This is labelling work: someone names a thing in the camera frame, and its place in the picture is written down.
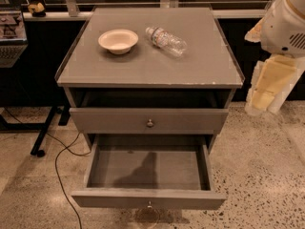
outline laptop screen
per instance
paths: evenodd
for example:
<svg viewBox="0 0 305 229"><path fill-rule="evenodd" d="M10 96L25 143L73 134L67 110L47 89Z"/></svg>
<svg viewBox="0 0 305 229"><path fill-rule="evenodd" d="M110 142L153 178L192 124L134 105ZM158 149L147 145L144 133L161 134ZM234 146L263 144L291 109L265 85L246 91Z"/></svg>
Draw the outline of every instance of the laptop screen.
<svg viewBox="0 0 305 229"><path fill-rule="evenodd" d="M0 7L0 44L27 44L27 34L18 7Z"/></svg>

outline concrete floor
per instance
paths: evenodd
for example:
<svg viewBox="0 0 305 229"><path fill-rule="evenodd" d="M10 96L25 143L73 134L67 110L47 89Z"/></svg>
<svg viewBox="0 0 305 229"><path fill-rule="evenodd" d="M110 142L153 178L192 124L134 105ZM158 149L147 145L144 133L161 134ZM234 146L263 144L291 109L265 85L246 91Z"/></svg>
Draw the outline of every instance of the concrete floor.
<svg viewBox="0 0 305 229"><path fill-rule="evenodd" d="M68 151L58 171L83 228L305 228L305 102L286 102L277 114L248 116L244 103L232 103L226 124L210 154L214 185L228 199L216 211L159 210L157 218L137 209L80 208L73 190L83 187L88 156ZM23 122L44 121L48 108L9 108ZM8 122L15 122L4 111ZM49 134L66 145L74 141L73 122ZM0 134L0 228L79 228L67 203L54 162L63 146L47 135L44 157L31 156L38 133ZM89 148L80 136L71 147Z"/></svg>

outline gray tabletop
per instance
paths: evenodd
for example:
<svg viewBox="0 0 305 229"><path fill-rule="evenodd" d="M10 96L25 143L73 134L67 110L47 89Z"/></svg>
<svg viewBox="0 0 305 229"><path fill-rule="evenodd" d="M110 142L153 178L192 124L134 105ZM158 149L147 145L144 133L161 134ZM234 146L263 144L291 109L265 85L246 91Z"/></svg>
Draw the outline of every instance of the gray tabletop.
<svg viewBox="0 0 305 229"><path fill-rule="evenodd" d="M149 41L145 29L162 27L184 39L188 50L174 58ZM98 45L110 30L137 33L129 53L114 55ZM240 88L243 75L206 8L97 8L57 83L66 87Z"/></svg>

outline laptop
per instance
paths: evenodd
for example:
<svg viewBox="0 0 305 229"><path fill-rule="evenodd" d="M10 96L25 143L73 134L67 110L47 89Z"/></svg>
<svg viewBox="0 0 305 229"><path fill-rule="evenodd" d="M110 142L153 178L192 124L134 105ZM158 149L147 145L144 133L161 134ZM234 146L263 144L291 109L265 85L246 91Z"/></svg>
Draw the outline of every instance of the laptop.
<svg viewBox="0 0 305 229"><path fill-rule="evenodd" d="M21 7L0 6L0 68L10 68L28 46Z"/></svg>

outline cabinet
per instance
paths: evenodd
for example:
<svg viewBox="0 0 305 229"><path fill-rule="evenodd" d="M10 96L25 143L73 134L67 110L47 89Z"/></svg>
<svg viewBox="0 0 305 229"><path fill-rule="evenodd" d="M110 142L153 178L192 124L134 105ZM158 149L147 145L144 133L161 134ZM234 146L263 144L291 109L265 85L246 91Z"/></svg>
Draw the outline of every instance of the cabinet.
<svg viewBox="0 0 305 229"><path fill-rule="evenodd" d="M173 58L145 36L160 26L183 38ZM139 36L129 53L98 46L105 31ZM91 147L80 206L216 209L209 152L234 92L243 83L221 30L207 8L96 8L56 80L71 117Z"/></svg>

